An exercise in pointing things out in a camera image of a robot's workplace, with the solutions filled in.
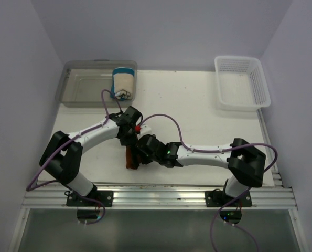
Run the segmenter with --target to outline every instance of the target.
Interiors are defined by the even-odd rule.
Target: brown object
[[[125,158],[126,158],[126,165],[125,165],[125,167],[127,169],[137,170],[138,167],[136,167],[134,165],[134,163],[133,163],[133,158],[132,158],[130,146],[127,146],[126,149],[125,149]],[[142,161],[141,157],[139,155],[137,156],[137,160],[138,160],[139,164]]]

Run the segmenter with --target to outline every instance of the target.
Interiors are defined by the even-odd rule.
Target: clear plastic container
[[[261,62],[256,58],[215,58],[219,105],[224,110],[255,111],[271,104]]]
[[[120,101],[128,107],[136,95],[137,63],[132,60],[73,60],[65,64],[62,71],[56,98],[66,107],[103,108],[101,91],[111,89],[112,72],[117,67],[132,68],[135,71],[133,97]],[[109,108],[116,107],[116,102],[109,93],[104,94]]]

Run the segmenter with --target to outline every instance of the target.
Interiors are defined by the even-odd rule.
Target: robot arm
[[[163,144],[154,135],[144,135],[137,148],[160,165],[172,168],[187,165],[211,165],[229,169],[233,176],[226,182],[226,196],[237,197],[248,187],[261,187],[265,165],[265,154],[255,147],[243,148],[231,152],[222,152],[236,146],[248,144],[243,139],[234,139],[233,143],[220,146],[193,146],[187,150],[180,142]],[[197,150],[215,150],[215,153],[195,152]]]
[[[42,166],[54,151],[79,135],[80,137],[63,149],[66,151],[65,155],[57,154],[45,167],[45,170],[62,185],[81,196],[95,198],[96,186],[79,172],[81,156],[92,147],[112,138],[118,138],[123,146],[134,147],[137,142],[135,126],[141,116],[142,114],[137,109],[128,107],[124,113],[111,114],[108,120],[104,119],[82,131],[67,134],[58,131],[52,136],[39,164]],[[132,154],[140,154],[142,163],[151,162],[142,153],[135,152]]]

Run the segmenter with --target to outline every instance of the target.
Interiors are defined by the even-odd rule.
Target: white table
[[[144,117],[154,113],[173,116],[181,126],[184,141],[194,145],[231,143],[234,138],[263,142],[256,112],[217,109],[214,72],[138,71],[133,106]],[[52,133],[84,129],[105,117],[104,109],[80,109],[60,106]],[[162,142],[179,141],[175,125],[167,118],[152,118],[147,124]],[[223,185],[231,172],[219,167],[187,166],[168,169],[153,162],[138,170],[125,168],[125,147],[118,139],[99,144],[83,155],[80,171],[89,180],[100,183]],[[52,180],[43,172],[40,181]],[[274,186],[270,171],[264,174],[264,186]]]

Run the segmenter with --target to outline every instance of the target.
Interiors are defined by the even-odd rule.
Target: white plastic basket
[[[217,56],[215,69],[221,109],[255,111],[271,104],[262,64],[258,59]]]

